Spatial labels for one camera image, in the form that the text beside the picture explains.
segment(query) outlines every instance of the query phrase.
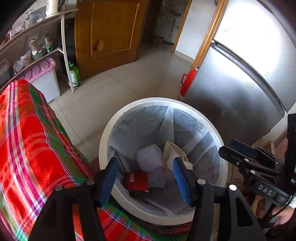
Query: plaid cloth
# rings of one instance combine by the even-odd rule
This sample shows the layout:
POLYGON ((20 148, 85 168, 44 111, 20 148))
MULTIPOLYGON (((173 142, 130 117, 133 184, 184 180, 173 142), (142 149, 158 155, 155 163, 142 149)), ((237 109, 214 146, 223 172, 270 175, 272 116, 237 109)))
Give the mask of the plaid cloth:
MULTIPOLYGON (((0 95, 0 116, 0 218, 15 240, 27 241, 54 187, 77 186, 92 175, 43 94, 27 81, 10 83, 0 95)), ((82 241, 77 207, 73 211, 76 240, 82 241)), ((145 230, 114 202, 98 215, 108 241, 186 240, 186 234, 145 230)))

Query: plastic liner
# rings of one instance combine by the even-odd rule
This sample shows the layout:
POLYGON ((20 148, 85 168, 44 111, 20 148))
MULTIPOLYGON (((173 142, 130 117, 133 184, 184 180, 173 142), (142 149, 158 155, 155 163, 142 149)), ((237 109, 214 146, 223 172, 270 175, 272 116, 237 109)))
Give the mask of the plastic liner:
MULTIPOLYGON (((127 114, 114 126, 108 142, 108 159, 118 157, 121 162, 118 179, 138 169, 136 152, 156 144, 163 151, 166 141, 175 143, 193 164, 199 178, 217 184, 220 173, 218 149, 207 129, 193 116, 167 106, 143 107, 127 114)), ((175 217, 194 211, 182 199, 176 182, 167 182, 164 189, 150 188, 143 198, 134 198, 120 184, 118 189, 141 210, 157 216, 175 217)))

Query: silver refrigerator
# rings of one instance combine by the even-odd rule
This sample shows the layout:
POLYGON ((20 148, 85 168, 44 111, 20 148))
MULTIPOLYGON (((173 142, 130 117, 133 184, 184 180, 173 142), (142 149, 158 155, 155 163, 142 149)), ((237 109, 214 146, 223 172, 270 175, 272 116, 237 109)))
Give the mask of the silver refrigerator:
POLYGON ((296 47, 256 0, 229 0, 184 102, 203 113, 224 144, 267 134, 296 101, 296 47))

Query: green container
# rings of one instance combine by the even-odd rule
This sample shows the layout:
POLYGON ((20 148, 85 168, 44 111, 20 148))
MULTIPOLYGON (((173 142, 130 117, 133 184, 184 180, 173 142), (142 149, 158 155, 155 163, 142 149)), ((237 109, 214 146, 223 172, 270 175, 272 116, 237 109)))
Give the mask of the green container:
POLYGON ((69 69, 73 87, 78 87, 81 82, 78 67, 70 64, 69 69))

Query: metal bolt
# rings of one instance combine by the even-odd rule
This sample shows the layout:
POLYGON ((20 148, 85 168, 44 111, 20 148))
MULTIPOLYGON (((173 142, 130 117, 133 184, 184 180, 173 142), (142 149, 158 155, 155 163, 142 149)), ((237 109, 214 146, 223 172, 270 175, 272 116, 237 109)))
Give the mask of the metal bolt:
POLYGON ((205 180, 204 179, 198 179, 197 183, 200 185, 204 185, 205 184, 205 180))
POLYGON ((87 185, 93 185, 93 184, 94 184, 94 179, 88 179, 88 180, 86 181, 86 184, 87 184, 87 185))
POLYGON ((233 184, 229 185, 229 189, 232 191, 235 191, 237 189, 237 187, 233 184))
POLYGON ((55 187, 55 190, 56 191, 61 191, 63 189, 63 186, 62 185, 58 185, 55 187))

